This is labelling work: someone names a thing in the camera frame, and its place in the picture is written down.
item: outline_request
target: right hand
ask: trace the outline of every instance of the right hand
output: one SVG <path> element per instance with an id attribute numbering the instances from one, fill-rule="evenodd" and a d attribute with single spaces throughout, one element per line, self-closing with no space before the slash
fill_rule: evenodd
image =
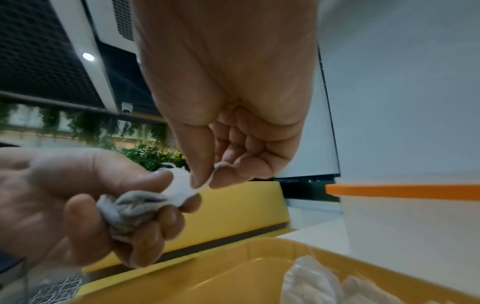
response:
<path id="1" fill-rule="evenodd" d="M 213 188 L 277 175 L 310 107 L 317 0 L 132 2 L 153 99 L 192 170 Z"/>

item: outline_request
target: left hand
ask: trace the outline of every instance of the left hand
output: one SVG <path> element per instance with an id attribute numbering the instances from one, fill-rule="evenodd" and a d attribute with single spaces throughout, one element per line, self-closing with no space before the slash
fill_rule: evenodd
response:
<path id="1" fill-rule="evenodd" d="M 169 171 L 150 173 L 126 157 L 100 149 L 0 149 L 0 250 L 32 262 L 86 266 L 114 251 L 127 266 L 148 266 L 164 242 L 184 228 L 182 212 L 194 212 L 199 195 L 178 210 L 162 208 L 141 226 L 132 244 L 110 238 L 97 209 L 102 194 L 162 192 Z"/>

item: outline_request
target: ceiling light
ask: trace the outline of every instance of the ceiling light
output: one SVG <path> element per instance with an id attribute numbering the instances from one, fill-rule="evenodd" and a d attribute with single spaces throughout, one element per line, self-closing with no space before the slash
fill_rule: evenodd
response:
<path id="1" fill-rule="evenodd" d="M 89 54 L 89 53 L 83 53 L 81 56 L 88 61 L 94 61 L 95 60 L 95 57 L 92 54 Z"/>

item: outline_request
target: white container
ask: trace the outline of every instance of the white container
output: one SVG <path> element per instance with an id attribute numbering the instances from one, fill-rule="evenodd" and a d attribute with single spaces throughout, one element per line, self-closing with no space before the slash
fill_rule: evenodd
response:
<path id="1" fill-rule="evenodd" d="M 329 185 L 351 255 L 480 296 L 480 185 Z"/>

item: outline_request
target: security camera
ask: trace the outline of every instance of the security camera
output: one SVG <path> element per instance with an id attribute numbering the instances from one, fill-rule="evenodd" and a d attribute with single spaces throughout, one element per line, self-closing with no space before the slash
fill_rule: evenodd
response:
<path id="1" fill-rule="evenodd" d="M 128 102 L 122 102 L 121 103 L 121 110 L 125 114 L 130 114 L 134 110 L 134 106 L 133 106 L 133 104 L 130 104 Z"/>

